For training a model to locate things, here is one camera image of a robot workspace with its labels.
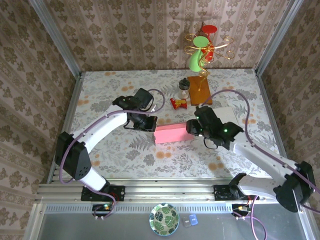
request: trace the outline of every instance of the pink sponge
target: pink sponge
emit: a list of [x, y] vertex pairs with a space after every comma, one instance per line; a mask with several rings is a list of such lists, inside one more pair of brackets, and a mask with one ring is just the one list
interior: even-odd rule
[[194, 139], [194, 136], [187, 133], [187, 123], [174, 123], [157, 126], [154, 136], [156, 144], [172, 143]]

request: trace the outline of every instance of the patterned wallpaper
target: patterned wallpaper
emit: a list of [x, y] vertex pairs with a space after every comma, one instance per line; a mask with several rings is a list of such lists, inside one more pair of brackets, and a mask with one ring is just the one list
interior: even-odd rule
[[[289, 158], [313, 167], [320, 186], [320, 1], [305, 0], [262, 79]], [[320, 209], [314, 194], [313, 207]], [[318, 226], [320, 217], [316, 216]]]
[[75, 79], [28, 1], [0, 1], [0, 239], [23, 238]]
[[214, 45], [234, 37], [209, 68], [253, 68], [289, 0], [48, 0], [82, 71], [186, 68], [187, 33], [218, 27]]

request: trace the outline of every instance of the decorative plate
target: decorative plate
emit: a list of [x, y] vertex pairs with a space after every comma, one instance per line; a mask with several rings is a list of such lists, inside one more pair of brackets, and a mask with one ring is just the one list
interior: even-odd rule
[[161, 203], [155, 206], [149, 216], [152, 230], [160, 236], [173, 234], [179, 226], [179, 214], [169, 203]]

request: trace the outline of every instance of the small blue object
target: small blue object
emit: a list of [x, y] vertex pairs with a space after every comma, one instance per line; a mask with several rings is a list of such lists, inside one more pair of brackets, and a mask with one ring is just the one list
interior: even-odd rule
[[198, 224], [198, 219], [197, 219], [195, 214], [189, 215], [189, 219], [190, 219], [190, 223], [191, 223], [192, 226]]

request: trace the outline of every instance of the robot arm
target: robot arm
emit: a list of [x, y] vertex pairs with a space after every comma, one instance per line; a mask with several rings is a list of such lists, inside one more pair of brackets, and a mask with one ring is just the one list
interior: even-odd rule
[[[197, 107], [194, 115], [196, 119], [189, 120], [186, 125], [189, 134], [203, 136], [213, 141], [217, 147], [222, 146], [246, 157], [272, 177], [257, 178], [245, 173], [238, 174], [229, 184], [228, 194], [231, 193], [235, 199], [249, 195], [267, 197], [277, 200], [287, 210], [297, 212], [314, 192], [313, 188], [287, 168], [287, 166], [292, 167], [315, 183], [312, 167], [307, 162], [303, 161], [298, 164], [281, 157], [254, 140], [251, 144], [241, 127], [232, 122], [222, 123], [212, 108], [208, 106]], [[284, 164], [263, 154], [256, 146], [269, 155], [281, 159]]]
[[55, 162], [60, 166], [65, 159], [62, 168], [74, 180], [82, 182], [95, 191], [108, 193], [110, 183], [92, 168], [89, 153], [111, 131], [121, 125], [127, 125], [129, 121], [133, 122], [131, 129], [154, 132], [157, 117], [140, 113], [145, 112], [143, 109], [151, 100], [153, 96], [140, 88], [134, 96], [118, 97], [93, 123], [89, 123], [73, 134], [61, 133], [57, 140]]

